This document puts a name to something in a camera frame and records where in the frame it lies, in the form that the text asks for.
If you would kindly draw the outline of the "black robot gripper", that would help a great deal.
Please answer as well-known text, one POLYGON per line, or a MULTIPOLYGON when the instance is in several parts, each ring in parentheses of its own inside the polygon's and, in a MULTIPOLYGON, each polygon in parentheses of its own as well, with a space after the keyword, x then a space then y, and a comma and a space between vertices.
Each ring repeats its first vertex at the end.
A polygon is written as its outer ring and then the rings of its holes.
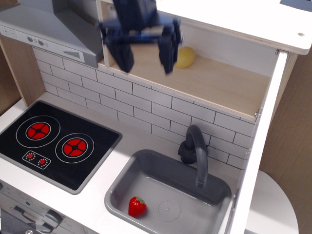
POLYGON ((134 65, 134 54, 128 43, 155 43, 165 74, 173 71, 178 45, 184 38, 180 19, 157 10, 155 0, 115 0, 116 16, 97 24, 103 43, 119 68, 128 73, 134 65))

